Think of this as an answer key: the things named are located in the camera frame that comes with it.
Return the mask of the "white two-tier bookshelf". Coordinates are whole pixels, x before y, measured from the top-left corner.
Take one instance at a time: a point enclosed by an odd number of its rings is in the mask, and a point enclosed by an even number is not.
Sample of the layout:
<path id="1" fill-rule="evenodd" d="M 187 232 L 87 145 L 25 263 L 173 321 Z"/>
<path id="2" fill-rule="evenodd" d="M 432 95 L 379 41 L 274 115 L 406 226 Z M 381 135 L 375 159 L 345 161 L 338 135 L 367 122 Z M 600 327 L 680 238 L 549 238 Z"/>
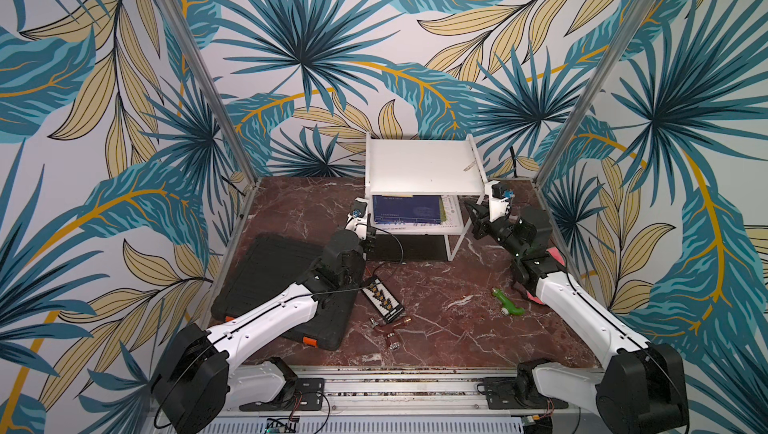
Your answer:
<path id="1" fill-rule="evenodd" d="M 365 199 L 373 214 L 373 196 L 452 195 L 486 198 L 488 182 L 473 137 L 464 140 L 374 139 L 366 137 Z M 459 235 L 442 235 L 437 254 L 452 261 L 471 222 Z"/>

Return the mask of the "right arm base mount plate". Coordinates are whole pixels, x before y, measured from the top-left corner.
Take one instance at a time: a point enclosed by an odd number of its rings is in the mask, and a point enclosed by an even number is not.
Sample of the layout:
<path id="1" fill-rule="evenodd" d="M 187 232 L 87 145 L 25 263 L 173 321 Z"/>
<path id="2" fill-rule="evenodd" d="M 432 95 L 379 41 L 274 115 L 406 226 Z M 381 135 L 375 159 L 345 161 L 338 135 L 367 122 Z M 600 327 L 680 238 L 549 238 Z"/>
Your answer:
<path id="1" fill-rule="evenodd" d="M 524 377 L 485 377 L 476 385 L 476 391 L 485 397 L 491 410 L 528 409 L 550 412 L 569 407 L 565 401 L 543 396 Z"/>

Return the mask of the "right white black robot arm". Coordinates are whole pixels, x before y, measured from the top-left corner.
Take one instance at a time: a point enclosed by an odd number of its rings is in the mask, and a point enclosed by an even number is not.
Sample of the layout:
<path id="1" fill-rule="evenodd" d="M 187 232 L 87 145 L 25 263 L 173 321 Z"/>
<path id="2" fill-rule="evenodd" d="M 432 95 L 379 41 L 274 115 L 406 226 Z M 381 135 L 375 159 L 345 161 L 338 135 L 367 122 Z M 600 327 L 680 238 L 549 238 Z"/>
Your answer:
<path id="1" fill-rule="evenodd" d="M 612 433 L 690 427 L 681 354 L 634 331 L 586 292 L 550 246 L 544 210 L 527 206 L 511 221 L 492 203 L 466 208 L 473 236 L 489 236 L 504 248 L 514 280 L 555 311 L 599 362 L 596 368 L 546 359 L 519 364 L 514 393 L 521 403 L 563 401 L 598 415 Z"/>

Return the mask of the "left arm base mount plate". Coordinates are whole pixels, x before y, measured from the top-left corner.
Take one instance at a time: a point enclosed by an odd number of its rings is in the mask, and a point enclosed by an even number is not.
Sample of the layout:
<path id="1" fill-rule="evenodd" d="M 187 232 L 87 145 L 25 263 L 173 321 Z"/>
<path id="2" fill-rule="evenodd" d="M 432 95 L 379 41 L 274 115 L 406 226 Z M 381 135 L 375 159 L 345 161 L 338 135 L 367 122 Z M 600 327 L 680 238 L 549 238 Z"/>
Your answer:
<path id="1" fill-rule="evenodd" d="M 241 412 L 319 412 L 323 408 L 326 380 L 297 378 L 289 381 L 272 401 L 252 402 L 239 407 Z"/>

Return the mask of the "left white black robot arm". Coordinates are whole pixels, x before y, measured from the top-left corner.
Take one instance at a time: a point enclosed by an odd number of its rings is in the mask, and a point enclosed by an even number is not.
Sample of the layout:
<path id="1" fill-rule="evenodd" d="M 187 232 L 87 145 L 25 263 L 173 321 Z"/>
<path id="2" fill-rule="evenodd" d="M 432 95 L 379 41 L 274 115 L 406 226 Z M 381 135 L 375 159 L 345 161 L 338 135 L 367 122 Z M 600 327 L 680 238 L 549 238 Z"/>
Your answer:
<path id="1" fill-rule="evenodd" d="M 272 299 L 222 324 L 185 326 L 160 358 L 150 391 L 159 415 L 178 433 L 198 433 L 221 412 L 279 405 L 295 393 L 297 376 L 280 358 L 241 372 L 256 351 L 312 320 L 323 301 L 354 293 L 373 248 L 369 234 L 339 230 L 298 279 Z"/>

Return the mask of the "pink fluffy cloth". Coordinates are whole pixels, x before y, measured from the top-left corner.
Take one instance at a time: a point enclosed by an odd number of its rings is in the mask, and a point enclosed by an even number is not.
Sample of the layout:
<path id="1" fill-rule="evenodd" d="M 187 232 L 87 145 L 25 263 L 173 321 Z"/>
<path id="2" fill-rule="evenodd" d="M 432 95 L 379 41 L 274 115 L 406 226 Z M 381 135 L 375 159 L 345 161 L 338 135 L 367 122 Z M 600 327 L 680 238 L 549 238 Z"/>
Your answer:
<path id="1" fill-rule="evenodd" d="M 537 294 L 538 284 L 541 280 L 548 278 L 554 273 L 565 271 L 564 256 L 557 247 L 552 246 L 547 248 L 545 253 L 538 257 L 523 260 L 522 266 L 523 272 L 527 276 L 523 285 L 528 292 L 528 299 L 536 304 L 544 305 L 544 302 Z"/>

